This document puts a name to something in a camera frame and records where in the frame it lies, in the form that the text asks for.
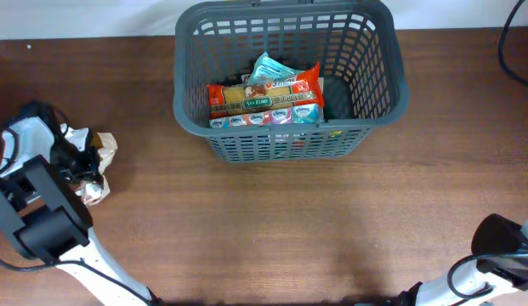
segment white wall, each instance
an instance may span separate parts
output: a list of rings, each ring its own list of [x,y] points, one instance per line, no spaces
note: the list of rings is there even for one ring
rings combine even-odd
[[[173,35],[202,0],[0,0],[0,39]],[[397,29],[503,26],[517,0],[383,0]],[[528,26],[528,0],[514,20]]]

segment gray basket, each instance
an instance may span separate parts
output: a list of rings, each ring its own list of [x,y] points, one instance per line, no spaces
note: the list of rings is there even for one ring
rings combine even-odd
[[[209,83],[235,84],[270,57],[298,70],[321,62],[326,123],[209,127]],[[176,27],[173,109],[228,162],[346,156],[409,99],[389,10],[378,0],[201,3]]]

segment wooden surface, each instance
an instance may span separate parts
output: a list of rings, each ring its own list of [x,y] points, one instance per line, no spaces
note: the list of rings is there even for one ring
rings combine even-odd
[[[0,121],[39,98],[115,135],[95,230],[165,300],[396,295],[469,254],[488,214],[528,218],[528,88],[500,71],[498,36],[400,31],[409,110],[342,159],[218,160],[174,120],[173,37],[0,42]],[[508,49],[528,73],[528,31]],[[1,234],[0,256],[38,264]],[[0,305],[29,304],[99,303],[62,271],[0,269]],[[497,305],[528,305],[528,292]]]

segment orange plastic packaging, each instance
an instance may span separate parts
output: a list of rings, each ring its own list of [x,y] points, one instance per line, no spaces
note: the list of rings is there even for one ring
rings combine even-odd
[[[318,84],[320,69],[318,63],[296,76],[259,85],[208,84],[211,119],[308,104],[323,108],[324,99]]]

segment robotic arm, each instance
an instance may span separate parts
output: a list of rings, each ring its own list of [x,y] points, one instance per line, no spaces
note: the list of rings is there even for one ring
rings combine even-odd
[[[107,306],[161,304],[100,245],[88,209],[68,185],[99,179],[99,158],[91,142],[76,147],[65,141],[46,105],[34,103],[22,110],[3,133],[0,230],[20,255],[39,258],[44,265],[19,268],[1,259],[0,265],[24,272],[63,269]],[[496,214],[487,217],[474,235],[472,253],[448,274],[384,303],[340,304],[471,306],[528,290],[528,221],[520,226]]]

